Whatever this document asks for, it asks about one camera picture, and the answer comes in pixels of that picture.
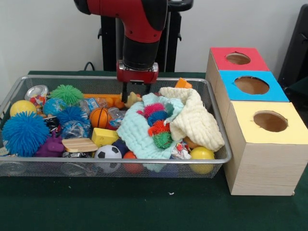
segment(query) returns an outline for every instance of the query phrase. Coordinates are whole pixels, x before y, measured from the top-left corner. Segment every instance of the green spiky ball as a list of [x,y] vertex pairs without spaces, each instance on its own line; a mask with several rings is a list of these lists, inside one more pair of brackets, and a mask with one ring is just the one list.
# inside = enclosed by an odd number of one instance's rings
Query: green spiky ball
[[153,136],[155,145],[160,149],[167,149],[171,146],[172,138],[170,132],[161,132]]
[[66,102],[67,105],[75,105],[83,99],[83,94],[77,88],[72,85],[63,85],[57,87],[50,93],[51,98],[61,99]]

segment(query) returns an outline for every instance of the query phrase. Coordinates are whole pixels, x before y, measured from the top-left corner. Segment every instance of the white wall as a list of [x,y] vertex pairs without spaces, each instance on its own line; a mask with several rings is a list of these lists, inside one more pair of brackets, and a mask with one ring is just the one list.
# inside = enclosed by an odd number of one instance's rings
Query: white wall
[[[211,46],[257,47],[278,76],[306,0],[195,0],[182,13],[176,71],[204,72]],[[29,70],[102,70],[98,16],[73,0],[0,0],[0,102]]]

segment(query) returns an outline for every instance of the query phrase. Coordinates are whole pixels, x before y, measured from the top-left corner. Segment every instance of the red box top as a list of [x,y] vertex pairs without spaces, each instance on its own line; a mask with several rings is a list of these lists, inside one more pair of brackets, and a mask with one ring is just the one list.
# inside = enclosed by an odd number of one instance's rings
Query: red box top
[[220,71],[269,71],[256,48],[212,47]]

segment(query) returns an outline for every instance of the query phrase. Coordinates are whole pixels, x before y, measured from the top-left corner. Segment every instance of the stacked boxes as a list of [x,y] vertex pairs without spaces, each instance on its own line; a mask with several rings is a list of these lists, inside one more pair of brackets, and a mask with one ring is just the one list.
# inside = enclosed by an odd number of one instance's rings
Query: stacked boxes
[[211,83],[233,158],[232,195],[292,195],[308,162],[308,130],[254,48],[211,48]]

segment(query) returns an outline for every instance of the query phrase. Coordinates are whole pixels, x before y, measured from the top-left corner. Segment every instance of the blue box top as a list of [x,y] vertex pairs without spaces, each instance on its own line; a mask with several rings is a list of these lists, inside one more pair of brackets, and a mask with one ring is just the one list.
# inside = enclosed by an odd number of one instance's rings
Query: blue box top
[[270,71],[220,71],[230,100],[289,102]]

